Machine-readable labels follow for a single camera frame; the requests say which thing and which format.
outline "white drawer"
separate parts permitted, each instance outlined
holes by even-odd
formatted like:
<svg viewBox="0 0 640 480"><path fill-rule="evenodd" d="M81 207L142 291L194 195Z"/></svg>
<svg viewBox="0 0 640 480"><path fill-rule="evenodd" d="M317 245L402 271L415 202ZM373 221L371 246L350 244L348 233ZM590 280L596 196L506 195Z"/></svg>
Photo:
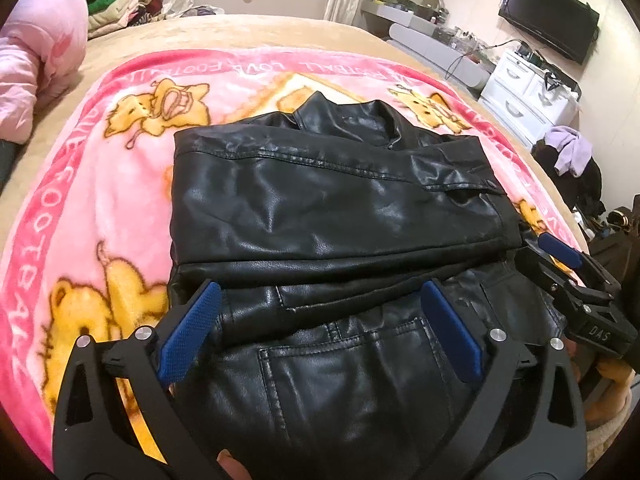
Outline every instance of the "white drawer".
<svg viewBox="0 0 640 480"><path fill-rule="evenodd" d="M574 108L574 101L570 98L563 87L555 88L548 92L545 88L545 81L542 78L535 78L527 91L524 100L527 105L540 111L549 121L557 124L556 121L564 114L568 108Z"/></svg>
<svg viewBox="0 0 640 480"><path fill-rule="evenodd" d="M513 125L532 144L544 136L552 124L518 101L495 79L490 79L482 91L482 97L491 104L501 120Z"/></svg>
<svg viewBox="0 0 640 480"><path fill-rule="evenodd" d="M504 86L516 95L524 95L534 75L535 72L523 61L513 59L506 54L502 56L494 71L494 77L497 77Z"/></svg>

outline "green cloth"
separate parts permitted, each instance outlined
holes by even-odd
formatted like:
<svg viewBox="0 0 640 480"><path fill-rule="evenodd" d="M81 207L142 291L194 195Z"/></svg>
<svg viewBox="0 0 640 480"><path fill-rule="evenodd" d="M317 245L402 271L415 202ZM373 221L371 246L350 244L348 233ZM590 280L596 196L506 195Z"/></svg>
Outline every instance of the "green cloth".
<svg viewBox="0 0 640 480"><path fill-rule="evenodd" d="M102 12L109 7L116 0L95 0L89 4L89 14L95 14L96 12Z"/></svg>

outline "human hand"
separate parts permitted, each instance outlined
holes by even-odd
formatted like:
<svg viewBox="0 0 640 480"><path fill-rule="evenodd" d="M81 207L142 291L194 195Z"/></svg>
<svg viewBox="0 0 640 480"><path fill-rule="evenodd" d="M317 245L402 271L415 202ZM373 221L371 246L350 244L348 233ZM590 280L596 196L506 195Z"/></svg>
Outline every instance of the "human hand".
<svg viewBox="0 0 640 480"><path fill-rule="evenodd" d="M228 449L223 449L218 454L218 463L222 466L222 469L226 471L226 474L231 476L233 480L251 480L251 475L244 468L244 466L231 456Z"/></svg>

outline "fingernail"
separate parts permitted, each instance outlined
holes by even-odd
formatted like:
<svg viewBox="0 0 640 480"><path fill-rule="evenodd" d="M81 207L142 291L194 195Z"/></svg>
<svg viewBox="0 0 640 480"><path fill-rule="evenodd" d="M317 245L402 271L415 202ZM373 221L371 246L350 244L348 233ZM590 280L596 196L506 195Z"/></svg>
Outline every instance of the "fingernail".
<svg viewBox="0 0 640 480"><path fill-rule="evenodd" d="M223 449L222 451L220 451L218 453L218 458L216 459L216 461L220 462L220 460L222 460L223 458L233 458L228 449Z"/></svg>

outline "blue gripper pad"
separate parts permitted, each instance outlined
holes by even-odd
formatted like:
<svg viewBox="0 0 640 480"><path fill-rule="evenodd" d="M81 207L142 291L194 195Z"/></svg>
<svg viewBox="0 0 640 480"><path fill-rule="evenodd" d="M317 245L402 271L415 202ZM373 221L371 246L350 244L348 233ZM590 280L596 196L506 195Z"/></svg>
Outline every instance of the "blue gripper pad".
<svg viewBox="0 0 640 480"><path fill-rule="evenodd" d="M482 349L435 283L422 286L420 306L458 378L481 383Z"/></svg>
<svg viewBox="0 0 640 480"><path fill-rule="evenodd" d="M563 241L558 240L549 233L542 233L538 237L538 246L547 254L551 254L556 260L561 261L573 270L582 267L582 254L569 247Z"/></svg>
<svg viewBox="0 0 640 480"><path fill-rule="evenodd" d="M184 379L218 316L221 302L220 286L209 283L164 343L158 366L162 387Z"/></svg>

